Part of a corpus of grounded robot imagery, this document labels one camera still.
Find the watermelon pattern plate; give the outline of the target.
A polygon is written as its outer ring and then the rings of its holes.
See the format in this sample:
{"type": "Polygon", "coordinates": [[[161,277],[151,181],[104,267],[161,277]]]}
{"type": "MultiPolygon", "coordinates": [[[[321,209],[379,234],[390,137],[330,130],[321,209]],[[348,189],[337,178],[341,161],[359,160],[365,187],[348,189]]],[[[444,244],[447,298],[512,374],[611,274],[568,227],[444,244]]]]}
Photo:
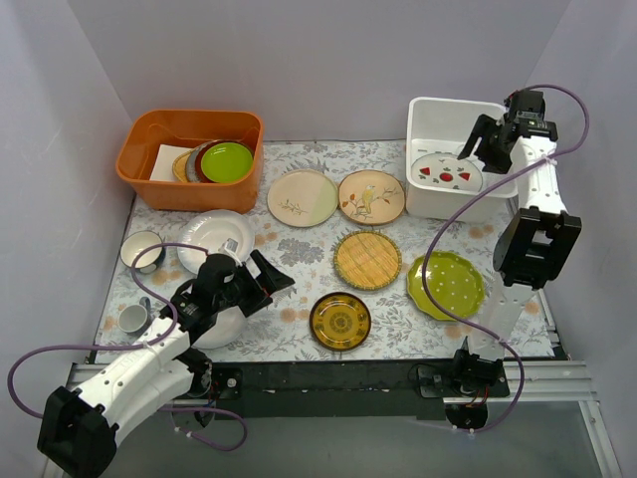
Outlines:
{"type": "Polygon", "coordinates": [[[468,159],[458,159],[449,153],[429,153],[418,157],[411,165],[412,180],[425,187],[480,192],[482,171],[468,159]]]}

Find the beige green leaf plate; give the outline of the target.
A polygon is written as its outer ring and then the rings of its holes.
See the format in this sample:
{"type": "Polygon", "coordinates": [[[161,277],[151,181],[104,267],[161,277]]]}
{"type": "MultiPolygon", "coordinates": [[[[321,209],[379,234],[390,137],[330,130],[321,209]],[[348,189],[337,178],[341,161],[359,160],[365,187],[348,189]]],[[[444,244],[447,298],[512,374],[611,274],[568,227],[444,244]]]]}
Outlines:
{"type": "Polygon", "coordinates": [[[267,205],[272,215],[286,225],[313,227],[327,221],[337,209],[338,188],[321,172],[297,169],[274,181],[267,205]]]}

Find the green polka dot plate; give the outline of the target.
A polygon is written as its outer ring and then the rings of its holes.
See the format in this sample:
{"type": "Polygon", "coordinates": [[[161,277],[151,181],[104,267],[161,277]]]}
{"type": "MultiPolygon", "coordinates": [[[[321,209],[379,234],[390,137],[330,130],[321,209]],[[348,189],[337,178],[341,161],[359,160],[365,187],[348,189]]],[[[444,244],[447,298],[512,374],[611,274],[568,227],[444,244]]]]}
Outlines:
{"type": "Polygon", "coordinates": [[[432,297],[446,310],[462,319],[474,317],[486,297],[482,275],[473,264],[453,252],[434,251],[427,263],[417,258],[407,273],[407,293],[416,307],[438,321],[452,318],[438,309],[425,293],[422,277],[426,278],[432,297]]]}

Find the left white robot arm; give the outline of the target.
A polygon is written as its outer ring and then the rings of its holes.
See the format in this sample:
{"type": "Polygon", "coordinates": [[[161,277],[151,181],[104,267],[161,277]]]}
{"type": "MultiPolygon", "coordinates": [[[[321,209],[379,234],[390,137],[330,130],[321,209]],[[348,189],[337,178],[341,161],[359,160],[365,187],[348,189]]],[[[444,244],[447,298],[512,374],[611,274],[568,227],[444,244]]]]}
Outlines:
{"type": "Polygon", "coordinates": [[[219,313],[239,308],[249,317],[272,304],[294,280],[257,250],[252,266],[215,253],[183,283],[146,332],[92,378],[48,397],[37,448],[73,477],[98,477],[117,447],[168,401],[199,398],[212,384],[211,360],[194,345],[219,313]]]}

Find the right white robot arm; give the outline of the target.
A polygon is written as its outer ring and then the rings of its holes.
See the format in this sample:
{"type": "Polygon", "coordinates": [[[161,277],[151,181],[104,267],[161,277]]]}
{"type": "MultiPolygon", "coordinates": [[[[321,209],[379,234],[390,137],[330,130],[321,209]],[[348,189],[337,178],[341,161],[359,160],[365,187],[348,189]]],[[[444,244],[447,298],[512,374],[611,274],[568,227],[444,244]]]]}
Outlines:
{"type": "Polygon", "coordinates": [[[554,158],[557,128],[545,119],[539,86],[511,93],[500,119],[480,115],[458,156],[474,155],[484,171],[512,178],[519,209],[494,250],[496,280],[477,325],[456,351],[452,387],[462,395],[486,391],[504,375],[505,345],[526,303],[554,280],[581,232],[563,204],[554,158]]]}

